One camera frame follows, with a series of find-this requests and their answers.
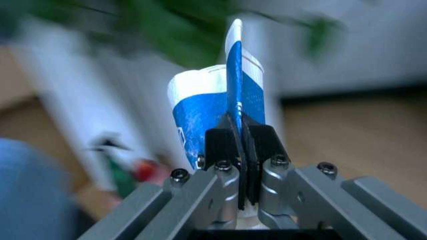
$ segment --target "plant leaf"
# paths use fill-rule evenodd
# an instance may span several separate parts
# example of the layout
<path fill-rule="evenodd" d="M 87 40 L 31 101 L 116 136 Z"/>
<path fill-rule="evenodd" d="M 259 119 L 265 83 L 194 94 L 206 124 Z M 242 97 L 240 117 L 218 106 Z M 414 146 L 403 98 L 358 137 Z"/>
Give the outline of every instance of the plant leaf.
<path fill-rule="evenodd" d="M 306 54 L 315 59 L 325 52 L 337 34 L 338 22 L 324 16 L 316 16 L 307 22 Z"/>

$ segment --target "bolt head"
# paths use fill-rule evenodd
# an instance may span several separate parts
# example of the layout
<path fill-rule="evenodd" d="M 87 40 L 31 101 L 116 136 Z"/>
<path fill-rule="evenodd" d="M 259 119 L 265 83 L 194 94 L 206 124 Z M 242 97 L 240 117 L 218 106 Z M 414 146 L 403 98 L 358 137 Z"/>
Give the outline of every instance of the bolt head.
<path fill-rule="evenodd" d="M 223 159 L 215 162 L 215 169 L 218 171 L 227 172 L 232 169 L 232 163 L 229 160 Z"/>
<path fill-rule="evenodd" d="M 198 155 L 197 162 L 196 162 L 197 167 L 200 169 L 203 169 L 205 167 L 205 163 L 206 163 L 205 157 L 203 155 Z"/>
<path fill-rule="evenodd" d="M 189 177 L 189 172 L 184 168 L 177 168 L 170 173 L 170 179 L 176 183 L 185 183 Z"/>
<path fill-rule="evenodd" d="M 335 177 L 338 174 L 338 168 L 334 164 L 332 164 L 330 162 L 326 162 L 326 161 L 320 162 L 317 165 L 317 168 L 322 173 L 324 173 L 326 176 L 328 176 L 328 177 L 330 177 L 332 179 L 335 179 Z"/>
<path fill-rule="evenodd" d="M 284 167 L 287 169 L 289 167 L 289 159 L 283 154 L 275 154 L 271 156 L 271 165 L 274 167 Z"/>

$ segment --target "blurry background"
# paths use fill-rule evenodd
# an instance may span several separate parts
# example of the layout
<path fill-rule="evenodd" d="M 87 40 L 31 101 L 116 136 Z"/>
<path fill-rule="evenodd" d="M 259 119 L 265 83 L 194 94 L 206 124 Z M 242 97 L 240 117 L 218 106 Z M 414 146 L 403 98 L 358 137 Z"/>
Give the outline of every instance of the blurry background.
<path fill-rule="evenodd" d="M 92 150 L 114 136 L 124 169 L 187 168 L 166 96 L 172 77 L 224 63 L 224 34 L 265 69 L 266 121 L 297 166 L 327 161 L 373 175 L 427 208 L 427 3 L 422 0 L 74 1 L 0 3 L 0 134 L 71 173 L 96 219 L 114 191 Z"/>

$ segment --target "blue and white tube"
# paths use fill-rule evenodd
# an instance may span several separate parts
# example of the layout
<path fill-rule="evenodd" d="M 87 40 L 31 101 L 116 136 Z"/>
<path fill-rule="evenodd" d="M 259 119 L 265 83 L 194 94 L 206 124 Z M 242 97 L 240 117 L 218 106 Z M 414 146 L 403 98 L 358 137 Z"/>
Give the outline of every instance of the blue and white tube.
<path fill-rule="evenodd" d="M 215 128 L 228 112 L 239 134 L 242 114 L 265 123 L 263 67 L 242 47 L 240 19 L 234 20 L 225 39 L 226 65 L 181 72 L 168 85 L 181 143 L 193 169 L 205 154 L 205 132 Z"/>

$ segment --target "red object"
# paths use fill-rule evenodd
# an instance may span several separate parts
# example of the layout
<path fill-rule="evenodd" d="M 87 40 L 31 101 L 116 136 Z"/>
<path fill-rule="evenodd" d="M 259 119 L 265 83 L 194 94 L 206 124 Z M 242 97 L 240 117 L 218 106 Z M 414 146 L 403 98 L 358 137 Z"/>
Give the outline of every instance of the red object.
<path fill-rule="evenodd" d="M 135 178 L 138 182 L 149 180 L 156 172 L 158 164 L 152 160 L 144 160 L 136 166 Z"/>

